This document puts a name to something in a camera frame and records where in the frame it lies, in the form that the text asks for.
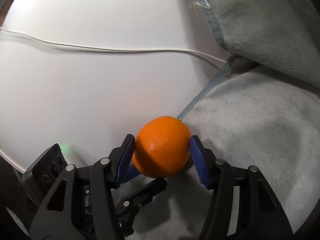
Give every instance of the white surface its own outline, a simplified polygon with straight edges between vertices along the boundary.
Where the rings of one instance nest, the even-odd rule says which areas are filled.
[[[4,27],[47,40],[195,49],[226,59],[196,0],[15,0]],[[54,49],[0,34],[0,145],[21,171],[54,143],[77,166],[108,156],[151,119],[177,116],[216,70],[190,55]]]

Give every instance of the orange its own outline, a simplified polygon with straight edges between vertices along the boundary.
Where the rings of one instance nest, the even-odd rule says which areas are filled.
[[[188,127],[171,116],[147,123],[137,134],[132,160],[138,171],[150,178],[176,174],[189,158]]]

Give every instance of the camera lens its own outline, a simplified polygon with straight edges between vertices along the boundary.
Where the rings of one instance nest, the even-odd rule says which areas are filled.
[[[60,174],[58,166],[54,162],[51,162],[49,169],[50,169],[51,175],[56,179]]]
[[[61,155],[58,155],[58,163],[61,167],[63,167],[63,158]]]
[[[46,188],[46,190],[49,190],[52,186],[51,180],[46,175],[43,176],[42,183],[43,183],[43,186]]]

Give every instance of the gray blanket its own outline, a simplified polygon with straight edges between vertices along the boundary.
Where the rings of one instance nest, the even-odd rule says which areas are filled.
[[[225,50],[320,88],[320,15],[310,0],[199,0]]]
[[[244,57],[232,57],[181,114],[205,147],[233,166],[257,165],[295,232],[320,196],[320,100],[312,85]],[[113,191],[115,202],[151,179],[139,176]],[[141,208],[128,239],[194,239],[211,192],[192,163],[167,178],[168,188]],[[236,229],[238,189],[229,234]]]
[[[295,232],[320,197],[320,16],[310,0],[198,1],[218,44],[239,56],[178,118],[218,158],[258,166]],[[148,181],[141,175],[124,184],[115,202]],[[198,239],[212,192],[192,161],[167,181],[128,239]],[[236,230],[238,194],[228,234]]]

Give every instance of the white cable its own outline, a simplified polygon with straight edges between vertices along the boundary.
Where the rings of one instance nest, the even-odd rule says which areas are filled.
[[[97,49],[97,50],[103,50],[103,51],[106,51],[106,52],[109,52],[109,53],[148,53],[148,52],[196,53],[196,54],[200,54],[200,55],[203,55],[203,56],[207,56],[207,57],[213,58],[213,59],[221,61],[221,62],[225,62],[225,60],[222,60],[222,59],[217,58],[215,56],[212,56],[210,54],[207,54],[207,53],[204,53],[204,52],[201,52],[201,51],[197,51],[197,50],[192,50],[192,49],[171,49],[171,48],[165,48],[165,49],[115,49],[115,48],[85,46],[85,45],[78,45],[78,44],[71,44],[71,43],[47,41],[47,40],[38,38],[38,37],[33,36],[31,34],[28,34],[28,33],[12,31],[12,30],[8,30],[8,29],[2,28],[2,27],[0,27],[0,30],[3,30],[5,32],[9,32],[9,33],[15,33],[15,34],[20,34],[20,35],[23,35],[23,36],[27,36],[29,38],[32,38],[34,40],[41,41],[41,42],[44,42],[44,43],[47,43],[47,44],[53,44],[53,45],[59,45],[59,46],[67,46],[67,47],[73,47],[73,48]]]

